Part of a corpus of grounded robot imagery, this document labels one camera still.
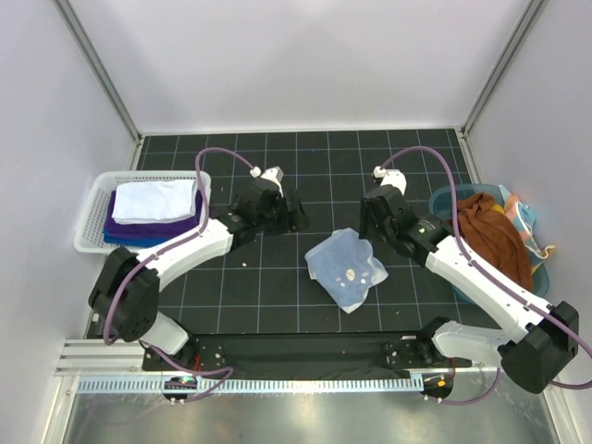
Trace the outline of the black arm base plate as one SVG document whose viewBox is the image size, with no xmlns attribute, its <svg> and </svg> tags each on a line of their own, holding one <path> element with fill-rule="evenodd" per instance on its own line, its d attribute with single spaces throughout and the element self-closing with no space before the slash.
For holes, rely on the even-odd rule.
<svg viewBox="0 0 592 444">
<path fill-rule="evenodd" d="M 410 331 L 191 336 L 173 355 L 147 347 L 142 368 L 233 381 L 392 383 L 418 376 L 422 394 L 445 399 L 456 370 L 470 365 L 439 355 Z"/>
</svg>

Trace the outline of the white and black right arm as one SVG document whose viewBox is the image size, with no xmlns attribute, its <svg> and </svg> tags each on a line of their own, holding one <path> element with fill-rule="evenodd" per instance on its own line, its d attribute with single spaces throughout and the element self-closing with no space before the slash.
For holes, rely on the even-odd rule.
<svg viewBox="0 0 592 444">
<path fill-rule="evenodd" d="M 361 238 L 377 237 L 398 255 L 446 279 L 492 318 L 497 328 L 437 317 L 417 335 L 425 365 L 461 358 L 495 366 L 521 389 L 538 394 L 577 355 L 579 314 L 521 288 L 458 240 L 450 223 L 417 216 L 401 191 L 382 185 L 361 199 Z"/>
</svg>

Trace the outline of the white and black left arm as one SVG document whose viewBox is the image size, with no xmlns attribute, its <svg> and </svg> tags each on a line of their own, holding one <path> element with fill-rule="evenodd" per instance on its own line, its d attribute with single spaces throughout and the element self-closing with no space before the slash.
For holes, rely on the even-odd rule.
<svg viewBox="0 0 592 444">
<path fill-rule="evenodd" d="M 115 249 L 89 296 L 90 307 L 105 321 L 105 341 L 141 341 L 163 352 L 174 369 L 188 369 L 196 349 L 190 332 L 159 311 L 162 291 L 197 265 L 239 249 L 260 233 L 283 235 L 309 225 L 298 192 L 262 176 L 252 179 L 226 210 L 173 240 L 136 253 Z"/>
</svg>

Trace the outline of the light blue bear towel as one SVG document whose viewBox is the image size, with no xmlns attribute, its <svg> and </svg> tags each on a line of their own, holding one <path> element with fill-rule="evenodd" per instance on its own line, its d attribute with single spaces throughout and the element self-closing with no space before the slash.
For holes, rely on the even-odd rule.
<svg viewBox="0 0 592 444">
<path fill-rule="evenodd" d="M 351 228 L 335 230 L 309 250 L 304 259 L 309 277 L 316 281 L 345 314 L 366 301 L 371 288 L 389 273 L 375 258 L 371 243 Z"/>
</svg>

